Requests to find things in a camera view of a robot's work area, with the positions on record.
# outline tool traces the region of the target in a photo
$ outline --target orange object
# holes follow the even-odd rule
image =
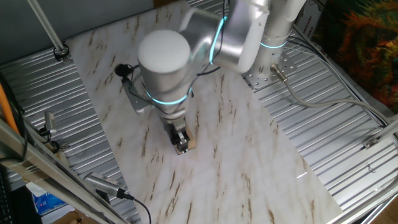
[[[19,134],[17,124],[15,123],[14,115],[12,115],[11,107],[8,102],[6,93],[4,92],[4,89],[0,85],[0,105],[2,107],[2,110],[4,112],[4,116],[6,117],[6,121],[8,125],[16,132]]]

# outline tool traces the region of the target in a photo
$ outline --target white robotic arm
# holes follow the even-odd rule
[[[277,6],[277,12],[283,16],[273,17],[277,18],[282,32],[290,32],[292,21],[304,2],[231,0],[229,15],[224,17],[190,9],[179,32],[156,30],[139,44],[138,60],[148,100],[159,109],[164,128],[178,154],[191,147],[189,142],[193,136],[189,135],[185,124],[185,111],[197,71],[203,64],[214,64],[239,73],[247,72],[256,64],[263,34],[267,34],[266,27],[273,25],[267,20],[273,16],[269,9],[272,12]],[[279,11],[281,4],[284,4],[284,12]]]

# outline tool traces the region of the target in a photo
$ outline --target metal frame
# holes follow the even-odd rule
[[[1,157],[22,154],[23,138],[0,120]],[[27,147],[25,161],[7,161],[3,165],[27,180],[69,203],[100,223],[127,223],[102,198],[95,195],[67,166],[34,138],[35,146]]]
[[[47,19],[47,16],[45,16],[43,9],[40,7],[40,4],[37,2],[37,0],[27,0],[27,2],[29,3],[32,10],[35,12],[35,15],[37,16],[45,32],[53,43],[55,47],[53,51],[55,58],[60,62],[69,61],[71,59],[71,56],[69,54],[68,47],[62,43],[57,33],[55,33],[50,21]]]

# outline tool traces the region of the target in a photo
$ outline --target colorful fabric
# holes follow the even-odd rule
[[[328,0],[313,41],[398,113],[398,0]]]

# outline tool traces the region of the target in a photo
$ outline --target white marble tabletop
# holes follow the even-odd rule
[[[67,41],[131,195],[153,223],[326,223],[339,215],[239,74],[221,69],[195,82],[187,123],[197,145],[185,155],[154,110],[134,112],[114,67],[137,64],[139,41],[152,30],[178,30],[187,9],[176,2]]]

